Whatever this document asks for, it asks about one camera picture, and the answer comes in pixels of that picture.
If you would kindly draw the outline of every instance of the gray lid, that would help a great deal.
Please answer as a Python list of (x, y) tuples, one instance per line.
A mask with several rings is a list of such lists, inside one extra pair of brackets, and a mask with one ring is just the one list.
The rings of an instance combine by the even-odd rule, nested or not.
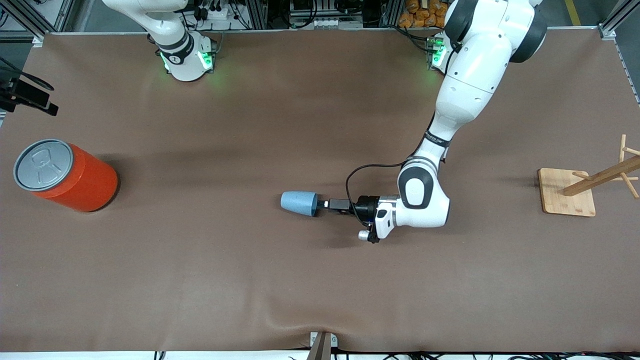
[(41, 192), (59, 184), (71, 171), (74, 153), (67, 143), (46, 139), (31, 144), (18, 156), (13, 178), (23, 189)]

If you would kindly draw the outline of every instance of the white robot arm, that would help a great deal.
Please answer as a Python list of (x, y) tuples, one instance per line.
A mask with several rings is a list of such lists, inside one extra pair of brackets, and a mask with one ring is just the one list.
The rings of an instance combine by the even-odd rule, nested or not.
[[(445, 78), (435, 113), (420, 145), (402, 164), (397, 178), (399, 195), (365, 196), (356, 203), (320, 201), (313, 212), (326, 208), (356, 215), (367, 226), (358, 237), (373, 243), (386, 238), (396, 226), (443, 226), (450, 200), (440, 187), (438, 171), (454, 134), (484, 109), (508, 63), (527, 60), (544, 41), (547, 24), (530, 1), (539, 3), (455, 0), (445, 17), (445, 49), (439, 68)], [(293, 195), (303, 193), (284, 193), (283, 208), (312, 215), (308, 209), (298, 211), (300, 207), (291, 206)]]
[(193, 81), (213, 69), (212, 42), (197, 31), (187, 31), (175, 11), (188, 0), (102, 0), (137, 22), (160, 48), (164, 66), (176, 79)]

